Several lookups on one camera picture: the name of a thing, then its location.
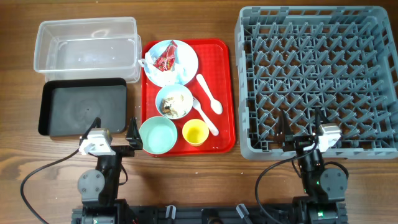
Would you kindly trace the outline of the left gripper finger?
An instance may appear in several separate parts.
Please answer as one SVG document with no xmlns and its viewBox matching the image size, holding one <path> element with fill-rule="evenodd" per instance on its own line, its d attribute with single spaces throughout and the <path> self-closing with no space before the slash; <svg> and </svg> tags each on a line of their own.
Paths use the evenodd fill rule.
<svg viewBox="0 0 398 224">
<path fill-rule="evenodd" d="M 90 127 L 85 131 L 85 133 L 81 136 L 82 139 L 86 139 L 88 137 L 89 132 L 94 129 L 94 128 L 100 128 L 101 127 L 101 119 L 99 117 L 96 117 Z"/>
<path fill-rule="evenodd" d="M 132 117 L 126 133 L 126 141 L 133 149 L 142 149 L 143 142 L 139 130 L 137 128 L 137 121 L 135 117 Z"/>
</svg>

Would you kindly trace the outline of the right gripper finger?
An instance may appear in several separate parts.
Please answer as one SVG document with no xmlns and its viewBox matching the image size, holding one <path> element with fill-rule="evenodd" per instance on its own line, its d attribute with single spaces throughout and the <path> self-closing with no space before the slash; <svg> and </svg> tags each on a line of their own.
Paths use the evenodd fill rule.
<svg viewBox="0 0 398 224">
<path fill-rule="evenodd" d="M 276 140 L 292 140 L 293 136 L 286 113 L 281 110 L 276 126 Z"/>
<path fill-rule="evenodd" d="M 323 114 L 320 107 L 315 107 L 315 133 L 316 135 L 321 135 L 321 124 L 328 124 L 330 123 L 329 119 Z"/>
</svg>

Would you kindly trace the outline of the mint green bowl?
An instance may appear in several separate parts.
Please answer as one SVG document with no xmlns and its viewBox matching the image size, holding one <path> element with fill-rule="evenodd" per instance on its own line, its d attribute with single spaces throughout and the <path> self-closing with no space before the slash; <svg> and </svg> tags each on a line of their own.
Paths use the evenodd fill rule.
<svg viewBox="0 0 398 224">
<path fill-rule="evenodd" d="M 169 152 L 178 139 L 176 125 L 163 116 L 147 119 L 142 123 L 139 134 L 143 142 L 143 150 L 152 155 Z"/>
</svg>

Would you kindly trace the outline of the food scraps and rice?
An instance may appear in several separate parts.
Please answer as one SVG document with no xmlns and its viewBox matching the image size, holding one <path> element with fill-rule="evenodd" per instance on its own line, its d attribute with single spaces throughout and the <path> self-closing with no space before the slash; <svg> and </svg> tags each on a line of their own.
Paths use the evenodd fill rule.
<svg viewBox="0 0 398 224">
<path fill-rule="evenodd" d="M 161 102 L 161 112 L 168 118 L 180 118 L 185 115 L 184 96 L 181 94 L 169 95 Z"/>
</svg>

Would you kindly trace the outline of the small light blue bowl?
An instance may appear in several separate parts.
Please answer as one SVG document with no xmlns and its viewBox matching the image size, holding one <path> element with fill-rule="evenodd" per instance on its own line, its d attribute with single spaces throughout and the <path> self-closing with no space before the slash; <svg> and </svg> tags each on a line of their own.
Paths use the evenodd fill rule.
<svg viewBox="0 0 398 224">
<path fill-rule="evenodd" d="M 184 96 L 186 113 L 184 116 L 182 116 L 180 118 L 168 118 L 165 115 L 163 115 L 161 112 L 160 107 L 161 107 L 162 100 L 164 98 L 167 98 L 169 95 L 174 95 L 174 94 L 181 94 Z M 192 106 L 193 106 L 193 95 L 192 95 L 191 91 L 183 85 L 180 85 L 180 84 L 167 85 L 159 90 L 159 92 L 155 98 L 155 105 L 156 105 L 158 112 L 162 116 L 164 116 L 168 119 L 181 119 L 181 118 L 185 117 L 187 114 L 189 114 L 189 112 L 191 111 Z"/>
</svg>

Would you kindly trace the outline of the white napkin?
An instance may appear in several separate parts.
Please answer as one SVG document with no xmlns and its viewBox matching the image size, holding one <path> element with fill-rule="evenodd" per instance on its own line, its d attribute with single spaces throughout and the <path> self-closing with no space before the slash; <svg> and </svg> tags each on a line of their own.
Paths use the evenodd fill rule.
<svg viewBox="0 0 398 224">
<path fill-rule="evenodd" d="M 171 70 L 161 71 L 155 67 L 155 61 L 150 53 L 145 53 L 144 58 L 138 60 L 139 65 L 147 72 L 147 76 L 160 86 L 174 84 L 183 80 L 187 71 L 179 63 L 174 64 Z"/>
</svg>

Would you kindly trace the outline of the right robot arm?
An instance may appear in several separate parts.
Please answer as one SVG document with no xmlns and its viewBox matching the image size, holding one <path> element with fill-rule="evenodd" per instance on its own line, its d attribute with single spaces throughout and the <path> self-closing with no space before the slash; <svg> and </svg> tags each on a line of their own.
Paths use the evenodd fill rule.
<svg viewBox="0 0 398 224">
<path fill-rule="evenodd" d="M 289 211 L 290 223 L 347 223 L 345 191 L 349 172 L 337 162 L 325 162 L 323 153 L 341 138 L 341 130 L 315 109 L 315 133 L 296 136 L 287 113 L 281 111 L 275 140 L 283 151 L 296 152 L 305 197 L 295 197 Z"/>
</svg>

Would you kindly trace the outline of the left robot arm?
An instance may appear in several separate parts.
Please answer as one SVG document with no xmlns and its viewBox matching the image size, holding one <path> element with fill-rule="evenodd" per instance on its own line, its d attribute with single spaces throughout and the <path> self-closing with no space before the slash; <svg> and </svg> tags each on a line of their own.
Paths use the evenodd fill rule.
<svg viewBox="0 0 398 224">
<path fill-rule="evenodd" d="M 97 158 L 96 167 L 84 172 L 78 179 L 83 208 L 72 211 L 72 223 L 138 223 L 138 217 L 125 199 L 118 199 L 120 173 L 125 172 L 122 158 L 135 156 L 143 148 L 136 118 L 131 118 L 127 129 L 127 145 L 112 146 L 108 129 L 101 127 L 101 119 L 80 137 L 79 152 Z"/>
</svg>

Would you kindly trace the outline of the grey dishwasher rack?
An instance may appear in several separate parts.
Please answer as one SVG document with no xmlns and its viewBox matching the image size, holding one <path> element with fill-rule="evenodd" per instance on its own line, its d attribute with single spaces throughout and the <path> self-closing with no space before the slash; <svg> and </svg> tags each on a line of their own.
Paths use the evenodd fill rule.
<svg viewBox="0 0 398 224">
<path fill-rule="evenodd" d="M 274 142 L 279 114 L 313 135 L 315 108 L 342 133 L 325 157 L 397 157 L 397 47 L 383 7 L 247 6 L 234 37 L 244 158 L 292 157 Z"/>
</svg>

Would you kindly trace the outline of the clear plastic waste bin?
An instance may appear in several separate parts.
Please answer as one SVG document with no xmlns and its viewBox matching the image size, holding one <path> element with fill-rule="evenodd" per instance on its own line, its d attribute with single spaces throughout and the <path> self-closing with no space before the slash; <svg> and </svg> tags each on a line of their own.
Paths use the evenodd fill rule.
<svg viewBox="0 0 398 224">
<path fill-rule="evenodd" d="M 142 43 L 133 17 L 44 21 L 39 25 L 34 70 L 45 81 L 123 78 L 136 83 Z"/>
</svg>

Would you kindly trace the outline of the yellow cup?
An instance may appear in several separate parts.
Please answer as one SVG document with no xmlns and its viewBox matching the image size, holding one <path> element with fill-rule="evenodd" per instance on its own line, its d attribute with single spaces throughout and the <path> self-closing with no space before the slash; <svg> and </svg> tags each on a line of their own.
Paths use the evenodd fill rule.
<svg viewBox="0 0 398 224">
<path fill-rule="evenodd" d="M 207 124 L 200 119 L 191 119 L 182 128 L 183 138 L 194 147 L 201 146 L 207 140 L 209 133 Z"/>
</svg>

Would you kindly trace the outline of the white plastic fork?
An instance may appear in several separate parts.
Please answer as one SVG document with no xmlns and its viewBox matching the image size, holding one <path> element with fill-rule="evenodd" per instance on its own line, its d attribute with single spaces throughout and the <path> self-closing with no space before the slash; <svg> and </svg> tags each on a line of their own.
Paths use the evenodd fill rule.
<svg viewBox="0 0 398 224">
<path fill-rule="evenodd" d="M 204 111 L 201 108 L 200 102 L 195 97 L 193 97 L 193 108 L 199 112 L 200 116 L 203 118 L 204 122 L 208 126 L 210 133 L 214 136 L 219 135 L 218 128 L 213 124 L 213 122 L 209 119 L 209 117 L 207 117 L 207 115 L 204 113 Z"/>
</svg>

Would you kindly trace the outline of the white plastic spoon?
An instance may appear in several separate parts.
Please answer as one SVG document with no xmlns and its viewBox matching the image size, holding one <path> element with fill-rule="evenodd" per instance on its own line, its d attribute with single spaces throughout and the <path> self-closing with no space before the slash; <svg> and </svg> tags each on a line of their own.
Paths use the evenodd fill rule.
<svg viewBox="0 0 398 224">
<path fill-rule="evenodd" d="M 198 74 L 196 76 L 196 79 L 197 79 L 198 83 L 200 84 L 200 86 L 203 88 L 203 90 L 206 93 L 206 95 L 208 96 L 208 98 L 210 100 L 211 109 L 216 114 L 221 115 L 222 112 L 223 112 L 223 107 L 222 107 L 221 103 L 218 100 L 216 100 L 214 98 L 214 96 L 212 95 L 212 93 L 211 93 L 211 91 L 210 91 L 210 89 L 209 89 L 209 87 L 208 87 L 203 75 L 202 74 Z"/>
</svg>

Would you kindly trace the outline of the red serving tray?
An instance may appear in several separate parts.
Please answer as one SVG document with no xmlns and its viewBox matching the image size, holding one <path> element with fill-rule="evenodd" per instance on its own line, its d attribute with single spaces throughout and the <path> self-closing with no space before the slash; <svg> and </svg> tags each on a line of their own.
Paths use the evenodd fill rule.
<svg viewBox="0 0 398 224">
<path fill-rule="evenodd" d="M 164 52 L 170 41 L 153 41 L 147 44 L 143 50 L 150 52 L 152 58 L 157 58 Z M 233 94 L 231 86 L 231 74 L 229 66 L 229 52 L 226 44 L 220 39 L 191 39 L 182 40 L 195 51 L 198 59 L 198 68 L 194 77 L 185 84 L 193 97 L 200 104 L 204 114 L 216 126 L 219 131 L 217 136 L 209 133 L 209 136 L 201 146 L 190 145 L 182 135 L 183 125 L 191 119 L 203 120 L 200 113 L 192 108 L 184 117 L 180 119 L 169 118 L 177 128 L 177 140 L 170 151 L 163 154 L 155 154 L 149 151 L 146 153 L 154 157 L 164 156 L 188 156 L 199 154 L 219 154 L 232 149 L 236 141 L 236 131 L 234 122 Z M 151 49 L 159 45 L 160 49 Z M 222 114 L 216 114 L 212 108 L 210 99 L 197 82 L 196 74 L 202 74 L 208 85 L 211 94 L 216 100 L 220 101 L 223 108 Z M 161 87 L 153 83 L 142 69 L 141 77 L 141 123 L 155 116 L 162 116 L 157 109 L 155 98 Z"/>
</svg>

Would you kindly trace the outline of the light blue plate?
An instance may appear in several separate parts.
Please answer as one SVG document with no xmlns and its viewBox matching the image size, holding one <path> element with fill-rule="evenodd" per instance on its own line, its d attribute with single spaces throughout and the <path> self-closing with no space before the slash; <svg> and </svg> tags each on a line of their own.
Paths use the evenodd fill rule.
<svg viewBox="0 0 398 224">
<path fill-rule="evenodd" d="M 156 61 L 157 58 L 161 56 L 161 54 L 165 51 L 167 46 L 172 40 L 163 40 L 158 43 L 156 43 L 154 46 L 152 46 L 149 49 L 149 53 L 151 57 Z M 188 82 L 190 82 L 193 77 L 197 74 L 198 71 L 198 57 L 196 52 L 193 50 L 191 46 L 189 46 L 187 43 L 181 41 L 181 40 L 173 40 L 177 44 L 177 49 L 175 52 L 175 63 L 179 63 L 183 68 L 186 69 L 187 75 L 183 80 L 180 80 L 177 83 L 174 84 L 180 84 L 180 85 L 186 85 Z M 160 86 L 158 83 L 154 82 L 151 78 L 147 76 L 147 78 L 155 85 L 159 87 L 164 87 Z"/>
</svg>

